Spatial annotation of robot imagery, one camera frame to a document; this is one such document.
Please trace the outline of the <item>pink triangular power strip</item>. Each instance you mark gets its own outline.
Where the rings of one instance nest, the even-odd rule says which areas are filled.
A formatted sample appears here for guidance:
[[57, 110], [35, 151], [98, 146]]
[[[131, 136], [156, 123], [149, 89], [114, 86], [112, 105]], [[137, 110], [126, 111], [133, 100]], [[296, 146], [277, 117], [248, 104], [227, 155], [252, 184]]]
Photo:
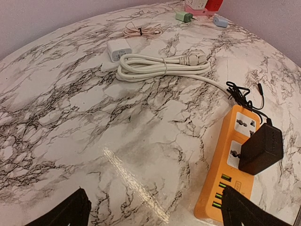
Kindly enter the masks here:
[[185, 5], [184, 8], [185, 8], [185, 12], [191, 13], [194, 16], [214, 16], [216, 13], [216, 11], [208, 11], [206, 8], [202, 10], [195, 10], [188, 5]]

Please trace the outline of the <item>red cube socket adapter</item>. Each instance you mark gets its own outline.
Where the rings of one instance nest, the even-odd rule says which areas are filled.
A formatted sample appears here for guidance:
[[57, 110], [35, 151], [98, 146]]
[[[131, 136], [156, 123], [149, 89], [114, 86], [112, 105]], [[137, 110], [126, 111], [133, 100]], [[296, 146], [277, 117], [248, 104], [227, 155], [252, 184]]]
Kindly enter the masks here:
[[217, 12], [217, 11], [219, 11], [222, 3], [223, 3], [223, 0], [208, 0], [205, 8], [208, 11]]

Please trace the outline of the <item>orange power strip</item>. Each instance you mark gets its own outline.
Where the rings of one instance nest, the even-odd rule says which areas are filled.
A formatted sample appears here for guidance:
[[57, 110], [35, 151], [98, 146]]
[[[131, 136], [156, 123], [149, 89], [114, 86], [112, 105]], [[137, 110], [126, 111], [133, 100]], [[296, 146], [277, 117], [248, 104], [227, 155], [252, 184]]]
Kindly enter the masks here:
[[227, 113], [213, 155], [209, 172], [194, 208], [198, 219], [222, 222], [222, 193], [231, 186], [247, 199], [251, 197], [254, 177], [238, 169], [241, 146], [260, 127], [259, 117], [235, 105]]

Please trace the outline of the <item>black adapter with cable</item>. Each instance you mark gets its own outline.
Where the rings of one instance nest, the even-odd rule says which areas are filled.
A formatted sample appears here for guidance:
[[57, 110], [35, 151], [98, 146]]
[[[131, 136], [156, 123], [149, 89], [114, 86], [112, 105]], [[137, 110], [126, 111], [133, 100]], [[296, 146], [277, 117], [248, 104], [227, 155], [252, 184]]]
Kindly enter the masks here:
[[243, 114], [238, 114], [236, 123], [242, 127], [242, 134], [248, 139], [241, 145], [240, 150], [230, 148], [228, 158], [230, 165], [235, 163], [240, 171], [254, 176], [283, 159], [282, 131], [274, 127], [271, 118], [261, 111], [264, 108], [265, 99], [260, 83], [257, 86], [262, 97], [261, 107], [255, 107], [251, 100], [247, 100], [246, 96], [250, 93], [250, 89], [237, 86], [231, 81], [226, 82], [226, 85], [230, 97], [241, 107], [257, 114], [261, 120], [261, 127], [255, 130], [254, 120], [243, 119]]

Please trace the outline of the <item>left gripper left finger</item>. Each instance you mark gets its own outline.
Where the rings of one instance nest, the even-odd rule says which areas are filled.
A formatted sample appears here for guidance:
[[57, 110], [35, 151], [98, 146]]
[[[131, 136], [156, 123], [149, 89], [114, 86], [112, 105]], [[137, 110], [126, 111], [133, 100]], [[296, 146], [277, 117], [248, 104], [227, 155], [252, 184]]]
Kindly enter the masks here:
[[51, 211], [28, 223], [29, 226], [86, 226], [91, 201], [84, 189], [79, 188]]

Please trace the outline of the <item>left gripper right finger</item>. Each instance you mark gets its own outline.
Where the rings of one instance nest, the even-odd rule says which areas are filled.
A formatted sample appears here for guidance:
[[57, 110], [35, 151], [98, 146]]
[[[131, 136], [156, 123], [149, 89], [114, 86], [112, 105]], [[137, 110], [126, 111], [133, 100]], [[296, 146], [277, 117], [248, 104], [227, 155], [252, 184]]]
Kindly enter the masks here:
[[287, 226], [288, 223], [263, 211], [231, 186], [222, 194], [222, 219], [225, 226]]

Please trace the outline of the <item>white travel adapter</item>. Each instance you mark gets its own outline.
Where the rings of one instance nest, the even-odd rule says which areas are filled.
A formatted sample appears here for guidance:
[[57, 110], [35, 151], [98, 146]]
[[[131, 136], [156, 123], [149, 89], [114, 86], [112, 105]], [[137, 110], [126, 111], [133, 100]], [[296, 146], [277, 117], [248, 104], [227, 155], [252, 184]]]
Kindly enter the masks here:
[[205, 8], [207, 0], [185, 0], [185, 5], [193, 10], [202, 10]]

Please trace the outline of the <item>green plug adapter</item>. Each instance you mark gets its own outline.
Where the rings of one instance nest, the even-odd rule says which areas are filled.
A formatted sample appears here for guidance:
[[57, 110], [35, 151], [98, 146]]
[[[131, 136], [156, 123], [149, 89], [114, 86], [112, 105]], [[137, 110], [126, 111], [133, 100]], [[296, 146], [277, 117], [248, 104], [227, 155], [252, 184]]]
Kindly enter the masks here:
[[194, 19], [193, 14], [185, 12], [185, 11], [176, 12], [175, 18], [176, 18], [176, 20], [179, 20], [184, 23], [189, 23], [191, 20]]

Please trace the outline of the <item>light blue plug adapter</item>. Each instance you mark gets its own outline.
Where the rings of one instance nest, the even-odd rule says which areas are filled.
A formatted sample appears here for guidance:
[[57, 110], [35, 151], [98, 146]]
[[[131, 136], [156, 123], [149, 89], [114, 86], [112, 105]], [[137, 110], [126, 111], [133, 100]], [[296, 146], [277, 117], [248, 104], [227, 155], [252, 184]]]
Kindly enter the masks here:
[[217, 26], [217, 27], [222, 27], [222, 28], [227, 28], [228, 27], [228, 20], [220, 17], [220, 16], [214, 16], [213, 18], [213, 23]]

